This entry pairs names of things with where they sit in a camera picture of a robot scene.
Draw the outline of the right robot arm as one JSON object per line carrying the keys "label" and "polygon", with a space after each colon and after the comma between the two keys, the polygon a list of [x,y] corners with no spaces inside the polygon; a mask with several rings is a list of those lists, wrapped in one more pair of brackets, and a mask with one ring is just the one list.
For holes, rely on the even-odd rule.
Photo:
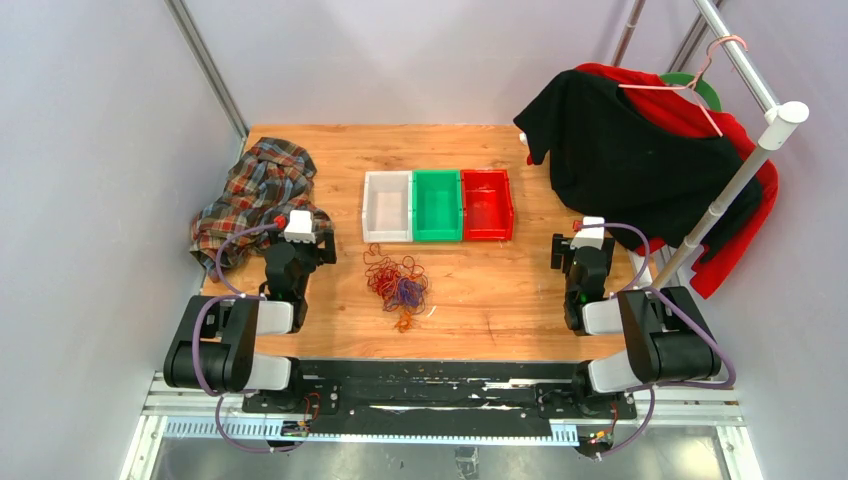
{"label": "right robot arm", "polygon": [[551,267],[565,274],[564,319],[577,335],[621,334],[625,348],[575,369],[571,400],[582,415],[608,408],[612,395],[643,385],[699,382],[719,374],[714,338],[684,287],[605,295],[614,240],[552,236]]}

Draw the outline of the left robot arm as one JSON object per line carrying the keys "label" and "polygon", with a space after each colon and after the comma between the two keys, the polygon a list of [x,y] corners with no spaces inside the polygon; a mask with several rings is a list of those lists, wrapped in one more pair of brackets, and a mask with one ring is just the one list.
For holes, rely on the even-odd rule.
{"label": "left robot arm", "polygon": [[298,360],[259,354],[256,340],[301,330],[309,277],[337,261],[334,232],[321,231],[313,241],[279,235],[264,258],[266,281],[257,295],[190,298],[164,359],[168,386],[210,396],[268,391],[268,400],[283,413],[304,405],[307,389],[297,379]]}

